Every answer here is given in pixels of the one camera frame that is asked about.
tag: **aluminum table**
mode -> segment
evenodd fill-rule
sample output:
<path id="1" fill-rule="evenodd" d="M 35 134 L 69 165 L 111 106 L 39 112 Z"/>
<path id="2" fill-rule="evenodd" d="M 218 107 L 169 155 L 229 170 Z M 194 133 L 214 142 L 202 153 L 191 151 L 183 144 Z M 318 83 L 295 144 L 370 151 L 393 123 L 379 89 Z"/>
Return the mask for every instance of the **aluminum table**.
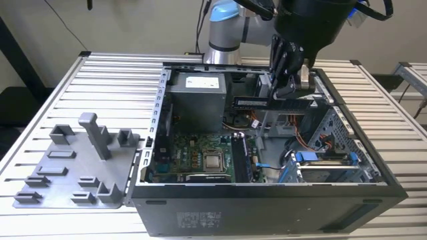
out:
<path id="1" fill-rule="evenodd" d="M 47 150 L 57 124 L 79 131 L 82 112 L 95 112 L 110 132 L 121 128 L 145 137 L 163 62 L 201 63 L 193 55 L 93 53 L 81 56 L 54 93 L 0 161 L 0 237 L 10 239 L 150 239 L 133 207 L 119 209 L 14 208 L 14 195 Z M 245 65 L 267 65 L 269 59 L 245 57 Z M 427 239 L 427 133 L 362 65 L 347 60 L 318 60 L 343 96 L 349 109 L 374 143 L 407 194 L 351 234 L 233 236 L 222 239 Z"/>

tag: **wire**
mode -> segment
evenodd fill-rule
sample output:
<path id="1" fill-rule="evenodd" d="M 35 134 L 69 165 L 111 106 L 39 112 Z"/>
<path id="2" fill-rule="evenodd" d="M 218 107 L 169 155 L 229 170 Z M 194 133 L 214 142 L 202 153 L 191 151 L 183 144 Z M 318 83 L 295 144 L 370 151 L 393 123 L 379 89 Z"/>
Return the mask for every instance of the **wire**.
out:
<path id="1" fill-rule="evenodd" d="M 302 138 L 302 135 L 299 133 L 299 127 L 298 127 L 298 123 L 297 123 L 297 116 L 291 115 L 291 124 L 295 126 L 295 136 L 297 136 L 297 140 L 299 142 L 299 144 L 309 150 L 309 151 L 315 151 L 305 142 L 305 139 Z"/>
<path id="2" fill-rule="evenodd" d="M 199 10 L 199 17 L 198 17 L 198 26 L 195 28 L 195 52 L 197 53 L 201 53 L 201 48 L 199 48 L 199 26 L 201 26 L 202 10 L 203 10 L 205 4 L 206 4 L 206 0 L 202 0 L 201 10 Z"/>
<path id="3" fill-rule="evenodd" d="M 243 130 L 250 130 L 250 128 L 238 128 L 234 126 L 227 125 L 225 122 L 222 123 L 229 129 L 235 130 L 235 131 L 243 131 Z"/>
<path id="4" fill-rule="evenodd" d="M 407 87 L 406 87 L 406 89 L 403 90 L 403 93 L 402 93 L 402 96 L 401 96 L 401 98 L 399 98 L 398 103 L 401 103 L 401 101 L 402 101 L 402 99 L 403 99 L 403 96 L 406 95 L 407 90 L 409 90 L 410 87 L 411 87 L 411 84 L 409 84 Z"/>
<path id="5" fill-rule="evenodd" d="M 415 115 L 414 115 L 414 119 L 417 119 L 418 118 L 418 116 L 421 115 L 421 113 L 422 113 L 422 110 L 423 110 L 423 108 L 422 107 L 419 107 L 418 108 L 418 110 L 417 110 L 417 113 L 415 113 Z"/>
<path id="6" fill-rule="evenodd" d="M 273 166 L 258 166 L 258 168 L 282 170 L 283 167 L 282 167 L 282 168 L 278 168 L 278 167 L 273 167 Z"/>
<path id="7" fill-rule="evenodd" d="M 49 0 L 45 0 L 46 4 L 50 6 L 50 8 L 53 9 L 54 13 L 57 14 L 59 20 L 62 21 L 62 24 L 65 25 L 66 29 L 69 30 L 69 32 L 71 33 L 71 35 L 74 35 L 75 39 L 79 41 L 79 43 L 82 44 L 85 50 L 89 51 L 87 46 L 83 44 L 83 42 L 81 41 L 79 37 L 75 35 L 75 33 L 71 31 L 71 29 L 69 28 L 62 16 L 59 15 L 59 13 L 57 12 L 55 8 L 53 7 L 53 5 L 50 4 Z"/>

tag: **black cable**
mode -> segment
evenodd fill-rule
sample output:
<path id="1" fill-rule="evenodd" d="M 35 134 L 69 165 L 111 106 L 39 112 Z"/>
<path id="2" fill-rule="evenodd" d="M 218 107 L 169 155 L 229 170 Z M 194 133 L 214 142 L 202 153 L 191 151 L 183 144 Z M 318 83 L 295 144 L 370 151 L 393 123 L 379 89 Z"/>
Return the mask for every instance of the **black cable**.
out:
<path id="1" fill-rule="evenodd" d="M 406 89 L 403 90 L 403 93 L 402 93 L 402 96 L 401 96 L 401 98 L 399 98 L 398 103 L 401 103 L 401 101 L 402 101 L 402 99 L 403 99 L 403 96 L 405 96 L 405 94 L 407 93 L 407 90 L 409 90 L 410 87 L 411 87 L 411 84 L 409 84 L 407 87 L 406 87 Z"/>
<path id="2" fill-rule="evenodd" d="M 205 9 L 203 9 L 202 22 L 201 22 L 201 26 L 199 26 L 199 29 L 198 29 L 198 32 L 197 32 L 197 47 L 198 47 L 199 53 L 201 53 L 199 37 L 201 37 L 202 29 L 203 29 L 203 23 L 206 21 L 207 15 L 209 15 L 211 3 L 213 3 L 213 0 L 207 0 L 206 5 L 205 5 Z"/>
<path id="3" fill-rule="evenodd" d="M 414 115 L 414 119 L 418 118 L 418 116 L 421 115 L 422 110 L 423 110 L 423 108 L 419 107 L 418 110 L 417 110 L 417 113 L 415 113 L 415 115 Z"/>
<path id="4" fill-rule="evenodd" d="M 273 167 L 273 166 L 259 166 L 259 168 L 263 168 L 263 169 L 274 169 L 274 170 L 282 170 L 282 168 L 277 168 L 277 167 Z"/>
<path id="5" fill-rule="evenodd" d="M 66 29 L 69 30 L 69 32 L 74 35 L 75 39 L 79 41 L 79 43 L 82 44 L 85 50 L 89 51 L 89 48 L 86 47 L 86 45 L 83 44 L 83 42 L 81 41 L 81 39 L 78 38 L 78 36 L 75 35 L 75 33 L 71 31 L 71 29 L 69 28 L 62 16 L 59 15 L 59 13 L 57 12 L 55 8 L 53 7 L 53 5 L 50 4 L 49 0 L 45 0 L 46 4 L 50 6 L 50 8 L 53 9 L 54 13 L 57 14 L 59 20 L 62 21 L 62 24 L 65 25 Z"/>
<path id="6" fill-rule="evenodd" d="M 195 52 L 197 53 L 201 53 L 201 48 L 199 48 L 199 26 L 201 26 L 201 18 L 202 18 L 202 11 L 203 11 L 205 4 L 206 4 L 206 0 L 202 0 L 201 10 L 199 10 L 199 18 L 198 18 L 198 26 L 195 27 Z"/>

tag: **power supply label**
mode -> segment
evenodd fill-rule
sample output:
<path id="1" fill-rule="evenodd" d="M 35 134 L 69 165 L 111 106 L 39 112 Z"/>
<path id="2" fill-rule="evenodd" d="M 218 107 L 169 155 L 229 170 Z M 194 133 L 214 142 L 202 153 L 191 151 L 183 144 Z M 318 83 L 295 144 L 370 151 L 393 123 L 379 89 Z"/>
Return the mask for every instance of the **power supply label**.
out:
<path id="1" fill-rule="evenodd" d="M 202 212 L 178 212 L 178 227 L 187 228 L 219 228 L 222 220 L 221 211 L 202 211 Z"/>

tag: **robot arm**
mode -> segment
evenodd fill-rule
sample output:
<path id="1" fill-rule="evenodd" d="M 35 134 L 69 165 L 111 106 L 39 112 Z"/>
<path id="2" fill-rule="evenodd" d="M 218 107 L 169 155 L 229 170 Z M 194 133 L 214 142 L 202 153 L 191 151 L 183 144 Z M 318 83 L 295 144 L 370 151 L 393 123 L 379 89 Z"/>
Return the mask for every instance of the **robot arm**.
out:
<path id="1" fill-rule="evenodd" d="M 299 98 L 315 91 L 310 76 L 318 52 L 330 45 L 354 11 L 385 21 L 394 14 L 393 0 L 383 0 L 386 15 L 366 6 L 361 0 L 234 0 L 259 14 L 274 19 L 270 71 L 273 90 L 270 98 Z"/>

